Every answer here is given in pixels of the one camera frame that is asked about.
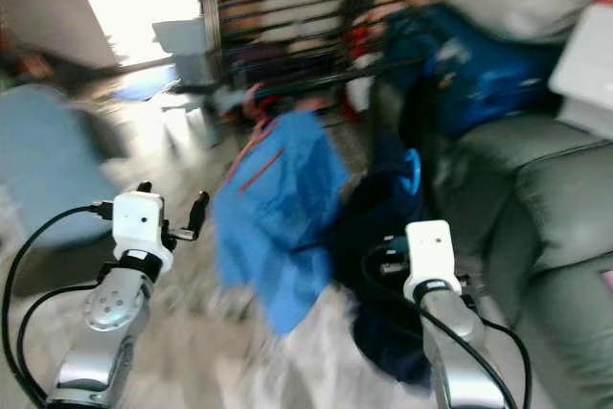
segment wall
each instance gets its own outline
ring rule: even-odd
[[[0,6],[27,44],[91,68],[118,64],[87,0],[0,0]]]

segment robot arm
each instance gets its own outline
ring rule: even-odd
[[[85,301],[78,337],[61,363],[47,407],[115,406],[148,321],[153,285],[160,273],[170,270],[176,240],[197,238],[208,201],[203,193],[193,204],[188,227],[171,231],[159,195],[132,192],[115,199],[118,263]]]
[[[414,222],[406,233],[411,275],[404,284],[405,297],[488,359],[485,327],[460,297],[448,224],[443,220]],[[439,407],[504,409],[502,392],[473,357],[430,321],[422,318],[421,322],[423,350],[432,365]]]

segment black cable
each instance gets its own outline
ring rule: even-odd
[[[84,212],[96,212],[96,206],[79,206],[77,208],[72,208],[70,210],[66,210],[63,213],[58,214],[55,217],[52,217],[47,222],[42,224],[29,238],[28,240],[19,248],[15,258],[12,260],[11,267],[9,268],[9,274],[7,275],[7,280],[4,285],[4,295],[2,297],[2,313],[1,313],[1,326],[2,329],[2,348],[4,350],[4,355],[7,357],[7,363],[9,364],[9,369],[17,383],[23,390],[23,392],[32,400],[32,403],[39,408],[45,407],[45,399],[47,396],[42,392],[42,395],[38,392],[37,389],[38,384],[27,378],[23,375],[15,362],[15,358],[12,354],[11,350],[11,337],[9,335],[9,310],[11,308],[11,293],[12,286],[15,281],[15,276],[17,274],[17,268],[21,263],[21,260],[28,252],[32,244],[35,240],[42,234],[45,230],[51,227],[53,224],[58,222],[61,219],[64,219],[67,216],[75,215],[76,213],[84,213]]]
[[[505,328],[501,325],[497,325],[496,323],[492,323],[490,320],[487,320],[483,317],[481,317],[481,321],[488,328],[496,329],[505,333],[508,337],[512,339],[512,341],[517,346],[517,349],[521,354],[521,359],[524,362],[524,404],[522,407],[524,409],[530,409],[533,398],[533,369],[532,365],[530,364],[530,356],[528,355],[528,349],[526,349],[524,343],[513,330]]]
[[[26,362],[25,347],[24,347],[26,331],[28,329],[28,323],[30,322],[32,315],[34,315],[34,312],[36,311],[37,308],[39,308],[44,302],[48,301],[52,297],[55,297],[59,294],[64,294],[66,292],[87,291],[87,290],[98,287],[98,285],[99,283],[82,284],[82,285],[76,285],[76,286],[61,287],[59,289],[50,291],[46,293],[45,295],[39,297],[36,300],[36,302],[34,302],[30,306],[30,308],[28,308],[28,311],[26,312],[23,319],[21,320],[21,325],[19,326],[19,332],[17,333],[17,345],[16,345],[17,364],[19,365],[19,368],[21,369],[21,372],[23,373],[23,375],[33,383],[34,389],[36,390],[36,392],[39,394],[41,398],[45,397],[45,392],[40,387],[40,385],[38,385],[38,383],[36,382],[36,379],[34,378],[32,373],[30,372],[30,369],[28,368],[28,363]]]
[[[502,393],[505,402],[508,404],[508,409],[518,409],[517,403],[513,399],[513,396],[511,394],[511,391],[509,390],[509,387],[507,387],[507,384],[504,382],[502,377],[486,361],[486,359],[483,356],[481,356],[479,354],[479,352],[477,352],[462,337],[460,337],[458,334],[456,334],[450,327],[448,327],[445,323],[443,323],[441,320],[439,320],[436,316],[431,314],[429,311],[427,311],[426,309],[418,306],[416,303],[414,303],[412,301],[409,301],[404,296],[395,295],[394,293],[390,292],[389,289],[387,289],[387,288],[383,287],[382,285],[380,285],[380,283],[377,280],[375,280],[375,278],[373,276],[371,276],[371,274],[368,273],[368,270],[366,269],[366,263],[365,262],[366,262],[367,258],[368,258],[368,256],[366,258],[362,258],[362,260],[361,260],[362,275],[366,278],[366,280],[371,285],[373,285],[375,288],[377,288],[382,294],[386,295],[387,297],[393,298],[394,300],[400,299],[405,305],[410,307],[412,310],[414,310],[420,316],[422,316],[425,319],[427,319],[430,323],[432,323],[434,326],[439,328],[442,332],[447,334],[455,343],[457,343],[460,347],[462,347],[465,350],[465,352],[467,352],[475,361],[477,361],[477,363],[479,363],[479,365],[489,375],[489,377],[493,380],[493,382],[496,384],[496,386],[498,387],[498,389]]]

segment floor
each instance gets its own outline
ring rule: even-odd
[[[106,172],[127,189],[142,180],[152,181],[154,190],[166,199],[168,218],[179,224],[186,222],[198,190],[218,190],[244,142],[244,135],[223,126],[220,144],[207,148],[209,137],[199,110],[162,110],[169,105],[168,99],[90,103],[121,130],[131,153],[127,159],[105,165]],[[324,124],[330,125],[350,167],[363,169],[365,158],[356,131],[330,120]],[[150,323],[138,343],[121,407],[436,407],[430,394],[393,381],[362,357],[350,334],[351,302],[342,290],[329,287],[284,341],[272,336],[247,291],[220,295],[214,229],[209,220],[198,242],[180,243],[172,271],[158,282]],[[19,240],[4,240],[0,252],[3,277]],[[16,304],[14,325],[31,301],[20,299]],[[64,295],[45,305],[33,319],[27,355],[43,386],[53,382],[57,363],[78,324],[82,301],[81,294]],[[518,354],[496,333],[488,335],[488,345],[511,390],[520,395],[523,377]],[[0,368],[0,409],[29,407],[4,362]],[[550,407],[547,401],[540,401],[542,392],[537,392],[533,407]]]

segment black bag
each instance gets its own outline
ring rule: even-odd
[[[406,252],[390,252],[384,241],[387,236],[404,236],[409,222],[427,218],[419,156],[415,150],[409,156],[411,162],[396,135],[378,133],[369,172],[331,227],[329,249],[335,279],[359,301],[353,323],[357,347],[397,380],[427,386],[430,368],[423,354],[420,318],[402,294],[410,273]],[[384,264],[404,268],[384,274]]]

